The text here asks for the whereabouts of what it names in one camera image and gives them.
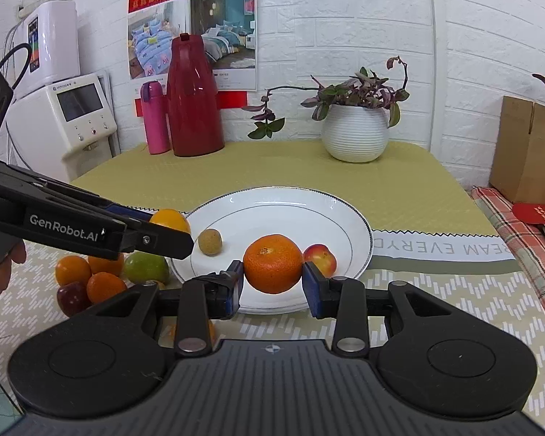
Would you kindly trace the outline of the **yellow-orange kumquat fruit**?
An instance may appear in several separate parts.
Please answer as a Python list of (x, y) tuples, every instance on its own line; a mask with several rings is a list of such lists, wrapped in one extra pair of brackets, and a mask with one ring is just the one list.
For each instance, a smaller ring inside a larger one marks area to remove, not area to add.
[(163, 209), (157, 211), (151, 216), (149, 222), (154, 223), (155, 225), (168, 227), (169, 229), (186, 232), (188, 234), (191, 233), (189, 222), (179, 211), (173, 209)]

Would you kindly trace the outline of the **textured orange tangerine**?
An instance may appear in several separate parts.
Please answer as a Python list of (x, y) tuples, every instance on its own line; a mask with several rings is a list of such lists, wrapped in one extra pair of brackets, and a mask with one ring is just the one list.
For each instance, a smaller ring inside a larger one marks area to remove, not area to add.
[(245, 277), (253, 288), (267, 294), (278, 294), (299, 282), (303, 255), (288, 237), (271, 234), (248, 246), (243, 265)]

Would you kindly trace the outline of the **green apple on table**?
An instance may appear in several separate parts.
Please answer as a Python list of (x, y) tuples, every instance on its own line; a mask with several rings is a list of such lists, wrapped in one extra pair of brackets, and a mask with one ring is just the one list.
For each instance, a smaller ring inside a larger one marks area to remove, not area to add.
[(125, 258), (122, 278), (134, 284), (146, 282), (167, 284), (170, 272), (162, 256), (137, 251)]

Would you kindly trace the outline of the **small red-yellow apple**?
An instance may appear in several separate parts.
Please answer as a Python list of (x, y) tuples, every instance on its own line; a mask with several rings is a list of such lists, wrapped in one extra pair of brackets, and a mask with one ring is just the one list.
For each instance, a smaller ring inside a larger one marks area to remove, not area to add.
[(336, 257), (324, 244), (313, 244), (303, 253), (305, 262), (312, 262), (325, 278), (332, 278), (336, 273)]

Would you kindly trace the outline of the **orange upper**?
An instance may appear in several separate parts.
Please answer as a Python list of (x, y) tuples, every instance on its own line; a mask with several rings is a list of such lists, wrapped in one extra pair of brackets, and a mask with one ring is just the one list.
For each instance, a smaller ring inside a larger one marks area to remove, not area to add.
[(125, 256), (123, 253), (121, 253), (119, 257), (115, 260), (89, 256), (87, 258), (87, 262), (93, 275), (99, 273), (108, 273), (114, 276), (120, 276), (123, 271)]

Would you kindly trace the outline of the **orange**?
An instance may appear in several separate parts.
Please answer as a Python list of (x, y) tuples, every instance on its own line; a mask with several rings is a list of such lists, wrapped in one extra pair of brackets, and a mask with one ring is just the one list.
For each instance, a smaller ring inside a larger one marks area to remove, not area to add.
[(123, 253), (121, 253), (119, 257), (115, 260), (89, 256), (87, 258), (87, 262), (93, 275), (99, 273), (108, 273), (114, 276), (120, 276), (123, 271), (125, 256)]
[(85, 258), (77, 255), (62, 257), (55, 266), (55, 278), (60, 287), (72, 282), (86, 284), (91, 276), (90, 265)]

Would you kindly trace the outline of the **small brown longan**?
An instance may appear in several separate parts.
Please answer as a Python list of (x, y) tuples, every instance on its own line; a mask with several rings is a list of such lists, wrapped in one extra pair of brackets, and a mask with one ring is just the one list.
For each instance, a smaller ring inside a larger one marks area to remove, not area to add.
[(221, 234), (216, 229), (205, 229), (198, 237), (199, 250), (206, 256), (216, 256), (223, 248)]

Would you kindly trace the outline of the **white round plate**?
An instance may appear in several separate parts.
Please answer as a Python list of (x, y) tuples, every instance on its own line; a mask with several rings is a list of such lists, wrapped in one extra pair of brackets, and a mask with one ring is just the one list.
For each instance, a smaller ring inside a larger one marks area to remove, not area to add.
[(179, 282), (226, 269), (243, 258), (251, 243), (269, 234), (284, 235), (301, 250), (313, 244), (327, 246), (336, 257), (336, 274), (350, 279), (360, 279), (373, 256), (373, 230), (364, 215), (346, 201), (312, 189), (244, 189), (205, 202), (189, 211), (187, 220), (192, 239), (215, 229), (223, 249), (209, 257), (195, 247), (185, 260), (168, 258)]

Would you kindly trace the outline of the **orange tangerine middle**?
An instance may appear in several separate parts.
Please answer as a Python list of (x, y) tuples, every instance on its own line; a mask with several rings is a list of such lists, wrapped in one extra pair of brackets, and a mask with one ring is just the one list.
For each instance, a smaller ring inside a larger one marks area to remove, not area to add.
[(110, 272), (98, 272), (94, 274), (86, 285), (88, 299), (93, 304), (98, 304), (124, 292), (126, 284), (118, 276)]

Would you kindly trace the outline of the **orange far left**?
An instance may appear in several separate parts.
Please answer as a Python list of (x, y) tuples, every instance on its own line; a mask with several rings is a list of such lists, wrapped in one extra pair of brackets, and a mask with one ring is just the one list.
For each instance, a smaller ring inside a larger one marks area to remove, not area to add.
[(55, 266), (55, 278), (60, 287), (72, 282), (86, 284), (91, 276), (90, 265), (85, 258), (77, 255), (62, 257)]

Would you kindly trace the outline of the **white machine with screen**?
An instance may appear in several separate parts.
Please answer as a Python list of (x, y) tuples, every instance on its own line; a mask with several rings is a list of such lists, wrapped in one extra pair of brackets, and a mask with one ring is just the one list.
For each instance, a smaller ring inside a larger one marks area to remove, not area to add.
[(71, 182), (117, 154), (117, 123), (91, 73), (29, 90), (23, 79), (0, 128), (0, 160)]

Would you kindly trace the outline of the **dark red thermos jug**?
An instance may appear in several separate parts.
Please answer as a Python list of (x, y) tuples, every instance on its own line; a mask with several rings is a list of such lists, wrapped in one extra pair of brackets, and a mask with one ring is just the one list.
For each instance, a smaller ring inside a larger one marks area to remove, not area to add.
[(197, 157), (224, 147), (217, 87), (202, 38), (181, 33), (172, 40), (166, 97), (172, 149)]

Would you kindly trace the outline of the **pink thermos bottle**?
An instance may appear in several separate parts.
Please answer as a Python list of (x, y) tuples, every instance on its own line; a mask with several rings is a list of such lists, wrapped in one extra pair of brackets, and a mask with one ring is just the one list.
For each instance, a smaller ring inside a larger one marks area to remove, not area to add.
[(164, 94), (161, 83), (145, 82), (141, 86), (141, 112), (150, 154), (164, 154), (171, 149)]

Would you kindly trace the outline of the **white ribbed plant pot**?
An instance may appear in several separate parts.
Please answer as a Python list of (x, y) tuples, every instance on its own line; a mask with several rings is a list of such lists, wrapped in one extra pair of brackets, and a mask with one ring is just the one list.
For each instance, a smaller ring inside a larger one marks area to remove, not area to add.
[(383, 108), (333, 105), (322, 123), (322, 143), (339, 161), (375, 161), (389, 143), (388, 115)]

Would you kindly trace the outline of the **red plaid cloth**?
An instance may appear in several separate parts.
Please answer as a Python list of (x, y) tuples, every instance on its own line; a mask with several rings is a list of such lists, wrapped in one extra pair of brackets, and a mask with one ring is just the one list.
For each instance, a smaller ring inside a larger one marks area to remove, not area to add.
[(473, 187), (469, 194), (518, 260), (545, 310), (545, 235), (517, 219), (513, 204), (497, 190)]

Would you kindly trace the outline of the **purple-green trailing plant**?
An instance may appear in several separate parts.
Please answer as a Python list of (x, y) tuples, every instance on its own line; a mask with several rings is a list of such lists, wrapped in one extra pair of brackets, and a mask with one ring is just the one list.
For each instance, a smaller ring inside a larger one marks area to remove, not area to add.
[(386, 68), (392, 70), (400, 65), (404, 70), (404, 80), (401, 87), (394, 89), (389, 84), (389, 78), (380, 77), (376, 72), (361, 67), (353, 76), (339, 84), (323, 85), (314, 76), (311, 79), (315, 87), (299, 87), (280, 85), (269, 88), (261, 96), (258, 104), (245, 105), (243, 111), (252, 114), (255, 128), (248, 133), (250, 140), (271, 139), (285, 125), (285, 118), (278, 117), (271, 109), (271, 97), (279, 90), (296, 90), (297, 92), (313, 93), (311, 97), (302, 100), (300, 105), (312, 110), (314, 121), (324, 121), (333, 106), (361, 107), (370, 110), (387, 111), (387, 127), (393, 128), (401, 120), (400, 104), (409, 98), (408, 63), (399, 56), (387, 59)]

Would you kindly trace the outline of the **red envelope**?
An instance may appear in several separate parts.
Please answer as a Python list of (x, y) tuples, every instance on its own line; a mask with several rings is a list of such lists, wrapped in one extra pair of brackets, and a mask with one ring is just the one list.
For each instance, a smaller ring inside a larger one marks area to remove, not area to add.
[(512, 207), (513, 215), (529, 225), (545, 225), (545, 205), (517, 203)]

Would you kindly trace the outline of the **brown cardboard box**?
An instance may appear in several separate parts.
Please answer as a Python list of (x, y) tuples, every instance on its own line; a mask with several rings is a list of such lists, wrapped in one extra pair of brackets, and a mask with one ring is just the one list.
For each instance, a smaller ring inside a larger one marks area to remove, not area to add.
[(545, 106), (502, 101), (489, 184), (512, 203), (545, 204)]

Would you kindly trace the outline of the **white wall-mounted purifier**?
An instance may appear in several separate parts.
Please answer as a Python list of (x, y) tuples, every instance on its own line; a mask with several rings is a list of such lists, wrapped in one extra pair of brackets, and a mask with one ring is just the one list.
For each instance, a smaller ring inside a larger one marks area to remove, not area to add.
[(28, 43), (32, 49), (29, 65), (14, 89), (16, 98), (79, 76), (76, 3), (57, 0), (41, 4), (17, 28), (14, 43)]

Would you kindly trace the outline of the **bedding poster on wall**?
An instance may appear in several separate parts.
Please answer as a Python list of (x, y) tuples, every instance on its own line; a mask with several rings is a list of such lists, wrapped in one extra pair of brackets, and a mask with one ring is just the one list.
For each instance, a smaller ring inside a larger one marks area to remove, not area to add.
[(257, 0), (171, 0), (131, 13), (130, 78), (165, 82), (180, 33), (201, 37), (220, 90), (257, 90)]

